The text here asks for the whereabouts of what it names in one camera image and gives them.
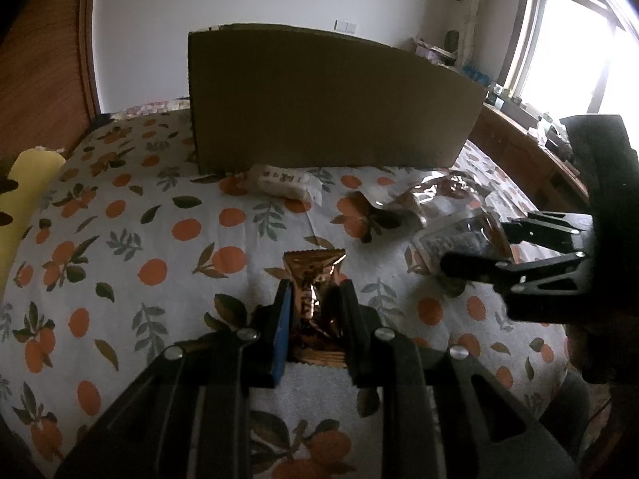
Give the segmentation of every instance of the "wall outlet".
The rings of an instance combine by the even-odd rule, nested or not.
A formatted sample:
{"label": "wall outlet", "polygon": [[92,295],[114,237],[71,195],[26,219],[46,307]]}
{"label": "wall outlet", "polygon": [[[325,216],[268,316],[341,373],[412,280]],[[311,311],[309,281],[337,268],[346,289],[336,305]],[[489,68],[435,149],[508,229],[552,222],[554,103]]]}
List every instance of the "wall outlet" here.
{"label": "wall outlet", "polygon": [[343,32],[344,34],[354,34],[357,30],[357,23],[349,23],[342,22],[340,20],[335,20],[334,30],[338,32]]}

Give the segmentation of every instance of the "white wall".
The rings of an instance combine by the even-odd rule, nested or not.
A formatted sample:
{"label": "white wall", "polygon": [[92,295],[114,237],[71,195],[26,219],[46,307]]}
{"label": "white wall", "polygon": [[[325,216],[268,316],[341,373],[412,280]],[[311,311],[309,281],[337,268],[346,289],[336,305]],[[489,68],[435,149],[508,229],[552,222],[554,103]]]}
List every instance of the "white wall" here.
{"label": "white wall", "polygon": [[188,95],[187,34],[233,22],[332,30],[357,23],[357,36],[407,46],[421,34],[443,43],[454,0],[94,0],[93,55],[103,112]]}
{"label": "white wall", "polygon": [[497,79],[515,23],[519,0],[485,0],[479,13],[475,68]]}

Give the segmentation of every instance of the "window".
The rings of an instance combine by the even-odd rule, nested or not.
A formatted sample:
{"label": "window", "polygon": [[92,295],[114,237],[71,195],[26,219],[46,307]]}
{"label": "window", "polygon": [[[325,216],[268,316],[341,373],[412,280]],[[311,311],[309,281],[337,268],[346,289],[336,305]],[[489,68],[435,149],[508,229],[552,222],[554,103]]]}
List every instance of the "window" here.
{"label": "window", "polygon": [[639,45],[604,0],[529,0],[506,85],[554,119],[619,114],[639,148]]}

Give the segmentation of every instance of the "yellow foam roll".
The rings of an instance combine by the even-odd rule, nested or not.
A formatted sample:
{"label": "yellow foam roll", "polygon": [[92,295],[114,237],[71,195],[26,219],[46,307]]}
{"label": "yellow foam roll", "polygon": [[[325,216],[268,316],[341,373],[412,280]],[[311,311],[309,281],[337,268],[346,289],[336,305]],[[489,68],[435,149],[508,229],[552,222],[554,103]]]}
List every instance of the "yellow foam roll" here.
{"label": "yellow foam roll", "polygon": [[9,225],[0,227],[0,296],[4,295],[15,252],[38,200],[64,164],[65,158],[59,153],[28,149],[20,153],[9,171],[9,178],[18,182],[18,188],[0,195],[0,211],[14,218]]}

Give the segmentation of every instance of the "bed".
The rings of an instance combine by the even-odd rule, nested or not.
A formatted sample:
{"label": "bed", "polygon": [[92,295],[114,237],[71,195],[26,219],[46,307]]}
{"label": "bed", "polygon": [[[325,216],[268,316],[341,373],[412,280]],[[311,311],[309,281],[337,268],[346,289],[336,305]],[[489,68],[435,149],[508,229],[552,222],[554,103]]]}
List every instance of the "bed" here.
{"label": "bed", "polygon": [[[0,309],[0,413],[46,477],[172,341],[238,329],[270,304],[289,250],[346,249],[361,302],[416,344],[464,345],[536,416],[559,389],[561,326],[512,323],[490,286],[428,275],[414,232],[375,222],[354,194],[409,170],[312,168],[317,206],[247,193],[195,161],[190,110],[116,121],[82,141],[31,219]],[[455,167],[493,187],[503,219],[534,210],[471,142]],[[258,477],[379,475],[379,395],[346,370],[287,364],[280,388],[251,401]]]}

